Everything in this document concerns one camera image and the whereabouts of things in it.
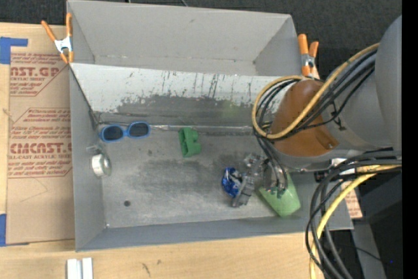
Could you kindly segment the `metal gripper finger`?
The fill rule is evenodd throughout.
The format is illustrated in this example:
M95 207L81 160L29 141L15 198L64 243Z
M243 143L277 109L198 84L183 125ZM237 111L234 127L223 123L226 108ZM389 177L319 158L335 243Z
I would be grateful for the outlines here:
M255 182L253 178L246 176L238 186L238 193L232 201L232 206L238 208L247 205L250 197L255 190Z
M245 169L243 181L245 184L256 184L262 177L262 157L259 155L249 155L244 159Z

